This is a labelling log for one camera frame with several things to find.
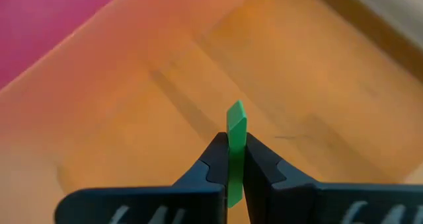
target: pink fabric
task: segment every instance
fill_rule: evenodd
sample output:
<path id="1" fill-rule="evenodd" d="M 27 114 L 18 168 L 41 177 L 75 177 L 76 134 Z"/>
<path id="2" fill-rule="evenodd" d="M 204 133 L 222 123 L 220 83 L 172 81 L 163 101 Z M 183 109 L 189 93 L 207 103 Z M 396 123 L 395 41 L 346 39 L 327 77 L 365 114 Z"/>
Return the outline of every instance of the pink fabric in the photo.
<path id="1" fill-rule="evenodd" d="M 110 0 L 0 0 L 0 89 Z"/>

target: green tab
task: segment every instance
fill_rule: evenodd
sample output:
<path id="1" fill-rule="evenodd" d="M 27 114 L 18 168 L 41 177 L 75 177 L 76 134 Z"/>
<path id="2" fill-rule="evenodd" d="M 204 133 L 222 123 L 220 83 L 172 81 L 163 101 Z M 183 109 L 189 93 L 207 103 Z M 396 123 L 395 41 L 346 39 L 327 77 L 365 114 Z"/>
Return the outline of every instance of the green tab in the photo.
<path id="1" fill-rule="evenodd" d="M 229 140 L 229 180 L 227 205 L 233 207 L 243 199 L 244 152 L 247 140 L 247 115 L 238 100 L 226 114 Z"/>

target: wood grain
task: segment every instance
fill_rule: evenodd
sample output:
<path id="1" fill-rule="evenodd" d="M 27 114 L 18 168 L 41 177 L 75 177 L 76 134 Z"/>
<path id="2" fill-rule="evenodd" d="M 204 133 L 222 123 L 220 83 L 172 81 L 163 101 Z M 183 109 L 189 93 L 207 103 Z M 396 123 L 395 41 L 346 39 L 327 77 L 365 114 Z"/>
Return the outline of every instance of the wood grain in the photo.
<path id="1" fill-rule="evenodd" d="M 402 67 L 423 81 L 423 51 L 359 0 L 325 0 L 349 23 L 387 52 Z"/>
<path id="2" fill-rule="evenodd" d="M 417 79 L 320 0 L 246 0 L 77 141 L 61 187 L 172 184 L 237 99 L 249 131 L 318 180 L 403 182 L 423 161 Z M 245 201 L 229 223 L 248 223 Z"/>

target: white marking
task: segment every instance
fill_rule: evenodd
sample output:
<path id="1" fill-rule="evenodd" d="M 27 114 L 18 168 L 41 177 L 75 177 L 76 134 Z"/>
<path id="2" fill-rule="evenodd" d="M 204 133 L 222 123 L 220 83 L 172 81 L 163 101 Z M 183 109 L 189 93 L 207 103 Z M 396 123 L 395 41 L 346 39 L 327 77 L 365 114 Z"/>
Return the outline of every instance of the white marking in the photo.
<path id="1" fill-rule="evenodd" d="M 185 212 L 186 212 L 185 209 L 178 209 L 178 211 L 176 212 L 176 215 L 174 216 L 172 224 L 181 224 L 182 219 L 184 218 Z"/>
<path id="2" fill-rule="evenodd" d="M 110 220 L 109 224 L 119 224 L 121 218 L 125 215 L 125 213 L 129 210 L 130 207 L 126 205 L 122 205 L 119 207 L 116 212 L 114 213 L 112 219 Z"/>
<path id="3" fill-rule="evenodd" d="M 405 212 L 405 206 L 402 204 L 393 206 L 388 214 L 385 216 L 381 224 L 401 224 L 403 215 Z"/>
<path id="4" fill-rule="evenodd" d="M 152 216 L 148 224 L 165 223 L 166 212 L 167 212 L 167 207 L 161 205 L 159 208 L 157 208 L 156 212 L 154 213 L 154 215 Z"/>
<path id="5" fill-rule="evenodd" d="M 420 205 L 417 208 L 417 214 L 414 216 L 412 224 L 423 224 L 423 205 Z"/>
<path id="6" fill-rule="evenodd" d="M 345 216 L 342 218 L 341 224 L 363 224 L 363 223 L 353 223 L 355 216 L 361 210 L 362 207 L 367 205 L 366 201 L 356 201 L 350 208 L 346 211 Z"/>

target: orange surface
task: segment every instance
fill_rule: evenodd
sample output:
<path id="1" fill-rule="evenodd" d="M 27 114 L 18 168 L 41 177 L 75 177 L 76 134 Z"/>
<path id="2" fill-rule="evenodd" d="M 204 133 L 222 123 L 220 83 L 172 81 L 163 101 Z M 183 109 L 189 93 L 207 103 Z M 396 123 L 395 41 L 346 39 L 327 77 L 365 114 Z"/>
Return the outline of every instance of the orange surface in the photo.
<path id="1" fill-rule="evenodd" d="M 25 162 L 2 161 L 11 175 L 0 190 L 18 193 L 16 177 L 39 172 L 27 192 L 51 194 L 25 200 L 26 213 L 83 187 L 171 184 L 237 99 L 249 131 L 319 180 L 404 182 L 423 161 L 422 85 L 322 1 L 246 0 L 209 28 L 239 2 L 213 14 L 198 0 L 191 10 L 210 13 L 184 17 L 195 27 L 153 18 L 166 26 L 148 33 L 123 13 L 141 2 L 115 0 L 1 92 L 0 143 Z M 244 202 L 230 209 L 229 223 L 247 219 Z"/>
<path id="2" fill-rule="evenodd" d="M 0 0 L 0 88 L 111 0 Z"/>

